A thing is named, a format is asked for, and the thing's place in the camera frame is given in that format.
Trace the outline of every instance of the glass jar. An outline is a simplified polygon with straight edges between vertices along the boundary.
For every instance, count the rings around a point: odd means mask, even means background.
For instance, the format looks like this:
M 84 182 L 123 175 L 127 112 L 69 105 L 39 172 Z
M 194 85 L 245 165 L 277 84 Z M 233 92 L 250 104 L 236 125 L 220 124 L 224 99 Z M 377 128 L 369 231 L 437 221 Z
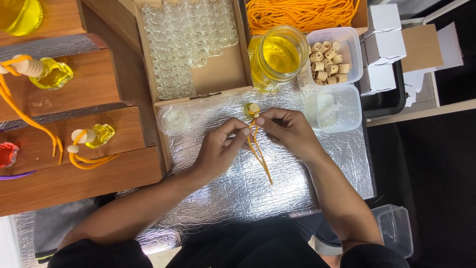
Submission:
M 251 56 L 253 85 L 259 91 L 272 92 L 294 79 L 308 59 L 304 35 L 291 26 L 276 26 L 261 38 Z
M 43 10 L 38 0 L 1 0 L 0 31 L 11 35 L 27 35 L 38 29 Z

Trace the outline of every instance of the white bead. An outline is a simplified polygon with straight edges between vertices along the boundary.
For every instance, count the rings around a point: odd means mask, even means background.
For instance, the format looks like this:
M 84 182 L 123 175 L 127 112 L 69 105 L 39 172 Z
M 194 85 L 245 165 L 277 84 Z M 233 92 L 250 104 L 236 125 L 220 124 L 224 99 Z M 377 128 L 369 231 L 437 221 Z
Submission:
M 70 145 L 68 146 L 68 148 L 66 149 L 69 153 L 74 153 L 76 154 L 77 152 L 79 152 L 79 146 L 77 145 Z

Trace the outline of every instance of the yellow liquid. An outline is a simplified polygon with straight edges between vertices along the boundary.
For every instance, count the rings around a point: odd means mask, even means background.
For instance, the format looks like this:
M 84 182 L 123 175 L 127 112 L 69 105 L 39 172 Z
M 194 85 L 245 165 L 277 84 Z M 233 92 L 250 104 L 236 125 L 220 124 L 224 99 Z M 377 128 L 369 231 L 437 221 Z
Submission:
M 73 71 L 66 64 L 52 58 L 42 58 L 43 73 L 39 77 L 30 77 L 30 81 L 41 89 L 59 89 L 74 77 Z
M 114 129 L 108 124 L 95 124 L 91 129 L 94 131 L 94 133 L 96 133 L 96 139 L 94 139 L 94 141 L 91 143 L 85 143 L 85 145 L 91 149 L 96 149 L 103 146 L 116 133 Z
M 0 31 L 27 35 L 38 29 L 43 10 L 38 0 L 0 0 Z
M 280 36 L 267 37 L 263 42 L 263 55 L 266 63 L 275 71 L 280 73 L 294 72 L 299 67 L 299 53 L 297 48 L 288 39 Z M 251 74 L 254 86 L 261 91 L 272 91 L 277 88 L 278 83 L 270 80 L 272 73 L 266 73 L 259 62 L 256 52 L 251 60 Z

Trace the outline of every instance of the black shirt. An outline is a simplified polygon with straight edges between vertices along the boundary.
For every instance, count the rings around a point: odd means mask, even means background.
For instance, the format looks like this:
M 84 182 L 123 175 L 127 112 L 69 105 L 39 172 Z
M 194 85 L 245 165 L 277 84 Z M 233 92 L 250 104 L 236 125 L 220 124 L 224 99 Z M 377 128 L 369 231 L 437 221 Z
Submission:
M 376 244 L 353 247 L 341 268 L 408 268 L 393 250 Z M 100 246 L 89 239 L 58 251 L 49 268 L 152 268 L 135 240 Z M 292 225 L 259 227 L 246 234 L 226 236 L 183 246 L 167 268 L 329 268 Z

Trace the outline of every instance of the hand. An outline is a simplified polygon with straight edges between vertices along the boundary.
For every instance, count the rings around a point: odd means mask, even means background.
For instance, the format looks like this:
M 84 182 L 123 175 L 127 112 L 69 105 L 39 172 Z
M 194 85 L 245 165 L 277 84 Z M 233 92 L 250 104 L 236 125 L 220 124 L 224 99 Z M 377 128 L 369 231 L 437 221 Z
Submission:
M 233 139 L 227 139 L 230 134 L 236 134 L 236 136 Z M 218 178 L 230 168 L 238 150 L 250 134 L 251 130 L 246 123 L 235 117 L 228 119 L 205 135 L 192 169 L 196 169 L 207 183 Z
M 259 114 L 256 124 L 271 141 L 284 146 L 303 162 L 312 162 L 326 153 L 302 112 L 271 108 Z

